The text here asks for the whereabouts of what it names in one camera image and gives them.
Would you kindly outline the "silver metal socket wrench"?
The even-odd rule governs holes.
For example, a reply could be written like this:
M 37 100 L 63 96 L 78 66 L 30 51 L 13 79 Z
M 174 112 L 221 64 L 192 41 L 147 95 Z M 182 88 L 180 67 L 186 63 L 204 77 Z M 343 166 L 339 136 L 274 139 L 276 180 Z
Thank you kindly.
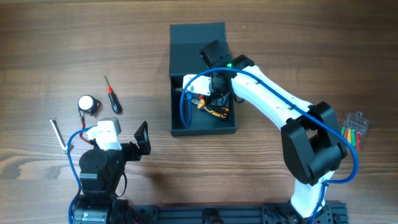
M 62 152 L 64 154 L 66 154 L 68 146 L 65 144 L 65 142 L 64 142 L 64 140 L 62 138 L 61 132 L 60 132 L 58 126 L 57 126 L 57 122 L 54 119 L 50 118 L 50 123 L 52 124 L 53 130 L 55 131 L 55 134 L 56 134 L 56 137 L 58 139 L 58 142 L 61 145 Z

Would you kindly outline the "orange black needle-nose pliers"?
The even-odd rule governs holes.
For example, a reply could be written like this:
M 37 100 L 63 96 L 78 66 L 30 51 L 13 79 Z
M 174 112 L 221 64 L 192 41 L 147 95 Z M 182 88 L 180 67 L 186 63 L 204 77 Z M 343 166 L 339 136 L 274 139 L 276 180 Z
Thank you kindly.
M 197 108 L 210 115 L 213 118 L 220 120 L 227 120 L 229 116 L 229 108 L 223 106 L 208 106 L 204 98 L 197 100 L 192 100 L 192 103 L 197 106 Z

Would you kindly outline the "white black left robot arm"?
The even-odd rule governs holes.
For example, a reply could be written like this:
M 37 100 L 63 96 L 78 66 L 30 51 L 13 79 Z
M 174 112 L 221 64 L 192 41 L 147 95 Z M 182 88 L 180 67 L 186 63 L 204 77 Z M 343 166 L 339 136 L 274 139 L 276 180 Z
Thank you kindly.
M 78 183 L 78 192 L 68 209 L 69 223 L 139 223 L 127 200 L 116 193 L 121 178 L 127 179 L 125 166 L 150 154 L 148 124 L 143 121 L 134 133 L 136 142 L 121 144 L 121 127 L 117 118 L 105 118 L 97 125 L 77 131 L 86 132 L 92 149 L 79 159 L 77 174 L 70 150 L 68 160 Z

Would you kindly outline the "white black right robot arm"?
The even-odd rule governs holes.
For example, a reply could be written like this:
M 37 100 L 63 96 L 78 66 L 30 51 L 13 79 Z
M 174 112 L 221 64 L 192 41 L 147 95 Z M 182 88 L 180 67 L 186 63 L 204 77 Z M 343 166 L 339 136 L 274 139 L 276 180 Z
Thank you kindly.
M 326 214 L 325 193 L 329 184 L 344 184 L 352 178 L 334 180 L 333 174 L 347 156 L 333 108 L 301 100 L 265 76 L 245 55 L 231 58 L 218 40 L 205 45 L 200 56 L 208 66 L 208 92 L 220 98 L 227 92 L 249 102 L 279 129 L 284 162 L 295 177 L 294 193 L 287 211 L 279 208 L 281 220 L 315 223 Z

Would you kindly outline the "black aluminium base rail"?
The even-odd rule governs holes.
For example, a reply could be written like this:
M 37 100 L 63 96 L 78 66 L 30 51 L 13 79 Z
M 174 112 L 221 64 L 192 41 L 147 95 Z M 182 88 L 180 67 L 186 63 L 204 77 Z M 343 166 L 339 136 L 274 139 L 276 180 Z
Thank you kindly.
M 223 223 L 282 224 L 310 223 L 289 203 L 265 203 L 245 206 L 197 206 L 197 207 L 158 207 L 156 205 L 133 206 L 137 215 L 136 223 L 153 224 L 196 224 L 213 223 L 220 219 Z

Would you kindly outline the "black red small screwdriver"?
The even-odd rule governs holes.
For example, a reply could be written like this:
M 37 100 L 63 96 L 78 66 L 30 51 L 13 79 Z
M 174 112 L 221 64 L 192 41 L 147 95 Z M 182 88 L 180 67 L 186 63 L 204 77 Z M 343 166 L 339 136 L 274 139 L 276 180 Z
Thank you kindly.
M 109 84 L 109 81 L 108 81 L 106 76 L 104 76 L 104 79 L 105 79 L 105 81 L 107 83 L 107 86 L 108 86 L 108 97 L 109 97 L 109 100 L 111 102 L 112 110 L 116 114 L 120 114 L 120 113 L 122 113 L 122 108 L 121 108 L 121 105 L 120 105 L 120 103 L 118 101 L 118 98 L 117 98 L 116 94 L 114 93 L 113 89 L 111 88 L 111 86 Z

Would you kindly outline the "clear pack coloured screwdrivers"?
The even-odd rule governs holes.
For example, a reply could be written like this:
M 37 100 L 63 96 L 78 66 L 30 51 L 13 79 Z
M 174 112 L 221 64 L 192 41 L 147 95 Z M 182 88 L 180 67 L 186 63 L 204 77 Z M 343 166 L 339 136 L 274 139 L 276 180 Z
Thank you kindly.
M 363 116 L 362 112 L 349 112 L 343 121 L 341 134 L 357 151 L 360 151 L 368 127 L 369 120 Z

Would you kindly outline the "dark green open box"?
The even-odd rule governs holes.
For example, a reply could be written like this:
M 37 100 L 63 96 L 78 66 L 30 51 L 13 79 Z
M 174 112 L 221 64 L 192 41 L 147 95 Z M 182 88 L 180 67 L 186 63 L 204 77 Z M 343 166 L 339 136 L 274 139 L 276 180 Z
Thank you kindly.
M 231 62 L 226 40 L 225 23 L 175 24 L 170 26 L 169 77 L 171 89 L 171 130 L 173 137 L 233 134 L 236 131 L 234 96 L 225 93 L 219 99 L 211 96 L 206 106 L 227 106 L 226 119 L 213 117 L 195 105 L 183 102 L 180 109 L 183 77 L 196 75 L 220 63 Z

